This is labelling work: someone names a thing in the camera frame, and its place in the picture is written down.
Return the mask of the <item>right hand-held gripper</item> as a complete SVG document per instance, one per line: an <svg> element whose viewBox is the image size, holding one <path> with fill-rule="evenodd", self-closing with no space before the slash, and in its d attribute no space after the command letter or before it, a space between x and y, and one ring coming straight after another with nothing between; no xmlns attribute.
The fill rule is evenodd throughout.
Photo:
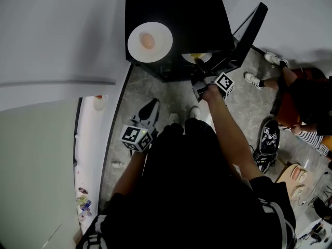
<svg viewBox="0 0 332 249"><path fill-rule="evenodd" d="M219 75L212 71L207 71L205 62L200 58L195 58L195 63L199 70L191 77L192 89L198 102L202 100L203 94L209 85L216 85L223 99L229 97L234 89L234 81L224 72Z"/></svg>

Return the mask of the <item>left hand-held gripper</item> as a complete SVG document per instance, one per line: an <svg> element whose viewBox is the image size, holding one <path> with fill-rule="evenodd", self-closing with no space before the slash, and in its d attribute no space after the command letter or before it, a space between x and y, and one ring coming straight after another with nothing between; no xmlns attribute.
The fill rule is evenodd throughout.
<svg viewBox="0 0 332 249"><path fill-rule="evenodd" d="M158 134L155 127L158 118L159 100L152 99L146 102L134 111L130 118L131 123L123 126L121 142L129 150L144 152Z"/></svg>

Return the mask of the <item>person's right hand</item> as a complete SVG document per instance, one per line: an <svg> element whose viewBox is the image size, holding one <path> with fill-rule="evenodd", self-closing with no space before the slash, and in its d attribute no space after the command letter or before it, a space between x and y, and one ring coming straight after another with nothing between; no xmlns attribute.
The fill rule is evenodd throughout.
<svg viewBox="0 0 332 249"><path fill-rule="evenodd" d="M213 100L220 100L222 98L223 97L219 91L219 88L215 84L209 84L207 86L207 89L205 90L205 92L202 94L202 99L207 102L210 102Z"/></svg>

